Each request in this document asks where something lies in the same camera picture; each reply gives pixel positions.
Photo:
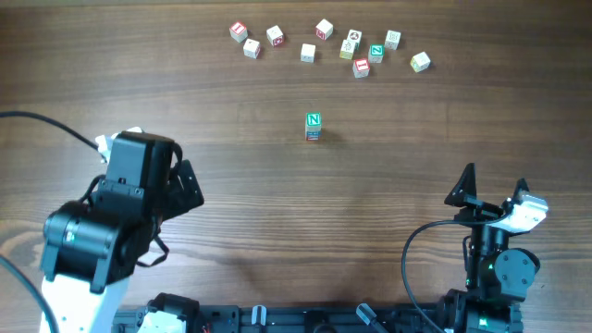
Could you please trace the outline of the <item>red I picture block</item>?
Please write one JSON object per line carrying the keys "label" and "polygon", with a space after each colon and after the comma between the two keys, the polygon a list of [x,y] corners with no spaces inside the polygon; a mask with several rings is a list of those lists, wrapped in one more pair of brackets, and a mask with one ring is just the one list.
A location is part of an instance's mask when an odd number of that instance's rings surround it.
{"label": "red I picture block", "polygon": [[370,65],[367,58],[356,59],[352,65],[355,78],[365,78],[369,75]]}

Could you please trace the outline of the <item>yellow edged picture block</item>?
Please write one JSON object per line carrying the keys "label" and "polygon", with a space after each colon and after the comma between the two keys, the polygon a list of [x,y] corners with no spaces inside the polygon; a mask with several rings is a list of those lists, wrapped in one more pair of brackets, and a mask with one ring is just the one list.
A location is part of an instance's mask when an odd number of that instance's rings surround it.
{"label": "yellow edged picture block", "polygon": [[389,50],[397,50],[401,41],[401,33],[399,31],[388,30],[384,42],[384,46]]}

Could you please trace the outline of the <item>red M letter block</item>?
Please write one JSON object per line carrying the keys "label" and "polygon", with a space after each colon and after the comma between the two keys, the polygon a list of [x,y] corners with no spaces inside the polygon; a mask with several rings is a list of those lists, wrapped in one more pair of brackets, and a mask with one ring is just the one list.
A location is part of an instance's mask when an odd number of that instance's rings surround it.
{"label": "red M letter block", "polygon": [[323,41],[326,41],[329,36],[332,34],[334,30],[334,26],[330,23],[327,19],[323,18],[316,26],[315,26],[315,35]]}

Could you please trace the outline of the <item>green N letter block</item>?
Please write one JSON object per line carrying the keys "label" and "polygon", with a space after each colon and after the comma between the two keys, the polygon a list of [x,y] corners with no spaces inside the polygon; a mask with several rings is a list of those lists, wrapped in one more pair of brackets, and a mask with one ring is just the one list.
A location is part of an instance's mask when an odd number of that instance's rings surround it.
{"label": "green N letter block", "polygon": [[319,131],[322,128],[322,116],[320,113],[307,113],[305,121],[306,131]]}

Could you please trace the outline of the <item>yellow edged star block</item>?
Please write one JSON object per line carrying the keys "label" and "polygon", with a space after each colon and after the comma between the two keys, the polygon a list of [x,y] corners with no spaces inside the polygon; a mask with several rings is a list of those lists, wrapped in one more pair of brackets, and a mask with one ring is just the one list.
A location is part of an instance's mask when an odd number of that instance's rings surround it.
{"label": "yellow edged star block", "polygon": [[356,51],[357,42],[352,40],[344,40],[339,50],[339,57],[342,59],[352,60]]}

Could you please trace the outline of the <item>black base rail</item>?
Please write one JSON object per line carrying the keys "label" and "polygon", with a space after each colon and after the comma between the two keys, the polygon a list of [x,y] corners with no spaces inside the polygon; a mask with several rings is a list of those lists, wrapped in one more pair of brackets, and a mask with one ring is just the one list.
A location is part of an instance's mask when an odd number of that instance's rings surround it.
{"label": "black base rail", "polygon": [[111,330],[130,332],[523,332],[520,307],[504,310],[446,296],[418,311],[410,304],[371,307],[239,307],[201,305],[160,293],[146,305],[117,311]]}

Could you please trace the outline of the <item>white ball picture block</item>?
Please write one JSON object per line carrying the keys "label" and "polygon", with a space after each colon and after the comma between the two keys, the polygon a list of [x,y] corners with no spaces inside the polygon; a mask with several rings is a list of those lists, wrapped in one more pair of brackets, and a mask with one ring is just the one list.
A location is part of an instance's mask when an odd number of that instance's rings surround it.
{"label": "white ball picture block", "polygon": [[356,46],[359,46],[361,39],[362,39],[362,33],[360,31],[349,30],[349,33],[347,36],[348,41],[355,43]]}

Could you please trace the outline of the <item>blue H picture block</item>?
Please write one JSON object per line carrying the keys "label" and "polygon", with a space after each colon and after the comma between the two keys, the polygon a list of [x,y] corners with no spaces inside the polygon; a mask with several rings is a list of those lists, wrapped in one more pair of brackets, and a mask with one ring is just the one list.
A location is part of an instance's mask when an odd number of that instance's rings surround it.
{"label": "blue H picture block", "polygon": [[321,135],[321,129],[311,129],[305,132],[306,137],[319,137]]}

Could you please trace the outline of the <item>red I letter block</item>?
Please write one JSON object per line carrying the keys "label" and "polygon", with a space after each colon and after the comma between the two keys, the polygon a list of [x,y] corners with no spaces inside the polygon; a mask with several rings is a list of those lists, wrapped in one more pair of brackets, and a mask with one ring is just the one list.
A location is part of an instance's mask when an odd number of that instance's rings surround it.
{"label": "red I letter block", "polygon": [[240,22],[236,21],[229,27],[230,36],[238,43],[243,42],[248,37],[248,29]]}

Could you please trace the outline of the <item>green Z letter block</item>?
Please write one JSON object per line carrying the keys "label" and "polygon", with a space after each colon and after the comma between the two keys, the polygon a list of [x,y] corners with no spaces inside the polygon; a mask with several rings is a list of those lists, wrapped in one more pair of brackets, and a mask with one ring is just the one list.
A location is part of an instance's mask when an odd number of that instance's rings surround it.
{"label": "green Z letter block", "polygon": [[385,54],[385,46],[383,44],[371,44],[368,50],[369,63],[381,63]]}

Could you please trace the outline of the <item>red number 6 block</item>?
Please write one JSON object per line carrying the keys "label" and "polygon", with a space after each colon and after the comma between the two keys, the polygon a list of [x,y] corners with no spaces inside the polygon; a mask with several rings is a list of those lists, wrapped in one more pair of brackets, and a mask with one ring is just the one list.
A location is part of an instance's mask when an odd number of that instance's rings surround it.
{"label": "red number 6 block", "polygon": [[267,40],[273,47],[282,45],[285,41],[285,35],[278,25],[275,25],[266,30]]}

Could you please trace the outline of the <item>teal edged picture block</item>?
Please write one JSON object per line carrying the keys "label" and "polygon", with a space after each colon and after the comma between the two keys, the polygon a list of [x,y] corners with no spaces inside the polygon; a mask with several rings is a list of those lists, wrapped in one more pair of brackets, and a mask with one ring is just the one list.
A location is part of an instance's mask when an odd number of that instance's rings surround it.
{"label": "teal edged picture block", "polygon": [[306,63],[313,63],[315,61],[315,46],[313,44],[304,43],[302,45],[301,61]]}

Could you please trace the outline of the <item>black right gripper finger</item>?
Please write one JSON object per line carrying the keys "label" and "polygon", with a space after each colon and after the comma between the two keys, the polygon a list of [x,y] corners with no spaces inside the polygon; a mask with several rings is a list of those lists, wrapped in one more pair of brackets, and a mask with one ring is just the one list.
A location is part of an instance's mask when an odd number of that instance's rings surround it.
{"label": "black right gripper finger", "polygon": [[456,207],[476,207],[475,164],[466,165],[458,182],[450,191],[444,204]]}
{"label": "black right gripper finger", "polygon": [[527,185],[526,179],[521,178],[518,179],[514,188],[514,192],[512,195],[513,200],[520,200],[520,195],[522,192],[530,192],[529,187]]}

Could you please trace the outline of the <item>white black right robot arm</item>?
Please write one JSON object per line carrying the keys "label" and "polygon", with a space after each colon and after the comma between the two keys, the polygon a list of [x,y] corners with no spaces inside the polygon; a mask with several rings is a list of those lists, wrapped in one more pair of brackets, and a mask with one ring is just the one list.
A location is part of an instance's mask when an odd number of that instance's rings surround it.
{"label": "white black right robot arm", "polygon": [[546,217],[547,202],[525,179],[512,197],[495,205],[477,198],[475,165],[469,163],[445,204],[458,207],[454,220],[471,229],[462,242],[465,291],[450,290],[437,305],[436,323],[446,332],[521,332],[519,304],[540,269],[536,255],[512,248],[510,238],[530,232]]}

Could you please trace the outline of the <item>white number 2 block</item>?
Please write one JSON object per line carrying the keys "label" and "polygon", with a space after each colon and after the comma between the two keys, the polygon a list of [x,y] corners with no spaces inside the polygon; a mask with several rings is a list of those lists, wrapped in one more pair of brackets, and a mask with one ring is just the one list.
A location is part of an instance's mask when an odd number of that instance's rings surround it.
{"label": "white number 2 block", "polygon": [[243,53],[245,56],[256,59],[259,56],[261,51],[261,44],[253,39],[247,38],[244,46],[243,46]]}

